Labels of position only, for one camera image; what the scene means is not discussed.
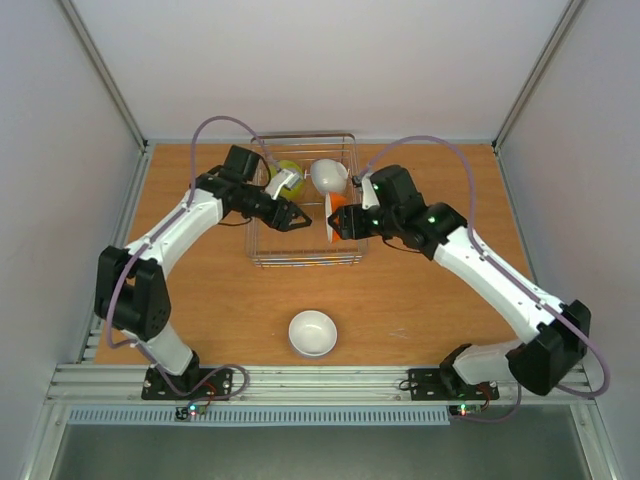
orange object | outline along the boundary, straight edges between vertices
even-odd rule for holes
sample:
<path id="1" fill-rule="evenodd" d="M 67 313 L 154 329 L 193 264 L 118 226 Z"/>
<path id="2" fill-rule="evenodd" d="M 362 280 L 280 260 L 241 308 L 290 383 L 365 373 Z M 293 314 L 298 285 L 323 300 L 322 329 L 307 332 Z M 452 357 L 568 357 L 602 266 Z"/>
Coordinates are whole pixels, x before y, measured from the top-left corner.
<path id="1" fill-rule="evenodd" d="M 338 208 L 343 207 L 347 204 L 347 197 L 343 197 L 339 193 L 329 192 L 324 197 L 324 214 L 326 219 L 328 219 L 333 212 L 335 212 Z M 336 243 L 340 240 L 340 235 L 338 235 L 333 228 L 327 224 L 327 239 L 329 243 Z"/>

wooden table surface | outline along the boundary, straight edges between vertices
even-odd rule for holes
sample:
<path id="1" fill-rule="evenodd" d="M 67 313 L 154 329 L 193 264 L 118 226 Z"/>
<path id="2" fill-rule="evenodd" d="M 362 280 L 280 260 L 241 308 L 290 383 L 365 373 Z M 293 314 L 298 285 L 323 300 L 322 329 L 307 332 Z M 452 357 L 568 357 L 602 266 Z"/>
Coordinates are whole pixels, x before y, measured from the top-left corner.
<path id="1" fill-rule="evenodd" d="M 228 148 L 199 146 L 198 172 L 222 163 Z M 360 165 L 381 148 L 360 145 Z M 491 148 L 461 148 L 476 177 L 479 234 L 528 275 Z M 383 158 L 380 166 L 392 163 L 409 169 L 427 203 L 447 202 L 468 215 L 464 170 L 444 147 L 402 146 Z M 177 204 L 188 175 L 188 145 L 156 147 L 132 240 Z M 226 221 L 239 221 L 236 215 Z M 354 266 L 261 269 L 246 256 L 244 236 L 244 227 L 211 229 L 182 257 L 168 280 L 171 322 L 203 364 L 434 364 L 461 343 L 514 338 L 506 322 L 462 280 L 421 255 L 385 246 L 379 238 L 370 241 L 369 252 Z M 288 344 L 289 322 L 308 309 L 325 312 L 338 328 L 335 349 L 320 360 L 303 359 Z M 121 338 L 119 332 L 114 332 L 114 338 Z M 135 350 L 110 350 L 104 341 L 95 361 L 147 363 Z"/>

metal wire basket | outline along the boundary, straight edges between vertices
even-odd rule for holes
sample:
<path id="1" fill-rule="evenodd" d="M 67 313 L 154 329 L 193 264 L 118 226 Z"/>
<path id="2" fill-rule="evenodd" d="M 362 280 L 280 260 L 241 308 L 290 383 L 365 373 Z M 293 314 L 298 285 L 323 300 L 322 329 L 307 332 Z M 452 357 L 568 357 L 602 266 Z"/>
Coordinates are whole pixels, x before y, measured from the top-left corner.
<path id="1" fill-rule="evenodd" d="M 277 232 L 260 221 L 253 220 L 246 230 L 246 251 L 253 263 L 260 267 L 308 267 L 316 265 L 344 265 L 358 263 L 367 251 L 366 240 L 345 240 L 329 243 L 327 238 L 324 196 L 311 182 L 311 164 L 330 158 L 342 163 L 349 172 L 344 195 L 348 203 L 359 203 L 360 193 L 351 183 L 351 175 L 358 173 L 356 139 L 349 133 L 273 135 L 262 137 L 276 161 L 290 160 L 304 172 L 302 190 L 292 200 L 311 217 L 310 227 L 291 232 Z M 251 147 L 262 154 L 260 146 Z M 256 183 L 262 184 L 267 172 L 260 168 Z"/>

black mounting bracket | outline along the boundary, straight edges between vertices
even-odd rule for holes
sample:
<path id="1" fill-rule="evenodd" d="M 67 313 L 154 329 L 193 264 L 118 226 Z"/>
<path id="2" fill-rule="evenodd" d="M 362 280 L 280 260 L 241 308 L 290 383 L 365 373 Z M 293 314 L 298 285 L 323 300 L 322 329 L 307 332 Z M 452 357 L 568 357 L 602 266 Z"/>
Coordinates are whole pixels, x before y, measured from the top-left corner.
<path id="1" fill-rule="evenodd" d="M 213 368 L 200 368 L 197 372 L 197 380 L 194 385 L 196 385 L 200 380 L 202 380 Z M 215 388 L 215 395 L 228 395 L 233 391 L 233 370 L 230 368 L 225 368 L 220 370 L 219 372 L 211 375 L 207 379 L 207 383 L 211 384 Z M 190 388 L 181 388 L 181 390 L 190 390 Z M 209 397 L 209 391 L 211 389 L 202 385 L 191 395 L 186 397 L 181 397 L 176 395 L 173 390 L 167 385 L 164 378 L 156 368 L 147 369 L 147 373 L 144 376 L 144 383 L 142 386 L 142 400 L 193 400 L 194 398 L 206 398 Z"/>
<path id="2" fill-rule="evenodd" d="M 409 391 L 411 400 L 460 400 L 463 402 L 486 400 L 485 393 L 478 389 L 477 385 L 464 385 L 459 389 L 457 396 L 452 395 L 442 381 L 439 368 L 411 368 L 407 373 L 408 378 L 400 384 L 400 389 Z M 481 385 L 487 391 L 491 400 L 500 398 L 497 387 L 492 387 L 489 383 L 482 383 Z"/>

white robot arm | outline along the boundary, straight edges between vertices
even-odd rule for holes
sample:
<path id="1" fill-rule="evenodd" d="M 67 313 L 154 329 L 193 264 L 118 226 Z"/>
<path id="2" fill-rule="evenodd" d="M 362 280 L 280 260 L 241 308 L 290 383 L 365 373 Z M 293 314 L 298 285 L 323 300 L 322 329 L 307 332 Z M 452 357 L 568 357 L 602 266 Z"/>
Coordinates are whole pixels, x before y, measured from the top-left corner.
<path id="1" fill-rule="evenodd" d="M 230 211 L 256 217 L 283 232 L 311 224 L 297 205 L 279 196 L 283 188 L 293 189 L 303 180 L 298 172 L 282 169 L 264 188 L 247 183 L 260 160 L 258 154 L 233 146 L 224 165 L 200 175 L 193 192 L 187 191 L 147 234 L 122 249 L 107 247 L 99 258 L 94 310 L 106 318 L 125 264 L 135 252 L 141 252 L 130 273 L 134 281 L 125 284 L 115 299 L 113 326 L 141 345 L 186 390 L 191 382 L 179 379 L 188 369 L 198 368 L 198 361 L 169 321 L 171 304 L 165 280 L 176 262 Z"/>
<path id="2" fill-rule="evenodd" d="M 340 207 L 328 219 L 341 238 L 401 238 L 406 246 L 464 280 L 502 315 L 518 338 L 482 347 L 466 344 L 454 350 L 440 365 L 442 381 L 452 396 L 468 385 L 514 379 L 531 392 L 546 395 L 585 355 L 585 345 L 547 308 L 562 314 L 587 336 L 589 310 L 577 300 L 566 305 L 543 291 L 474 232 L 479 251 L 469 238 L 464 217 L 444 203 L 425 205 L 406 169 L 385 167 L 365 176 L 361 187 L 361 205 Z M 525 294 L 508 276 L 535 296 Z"/>

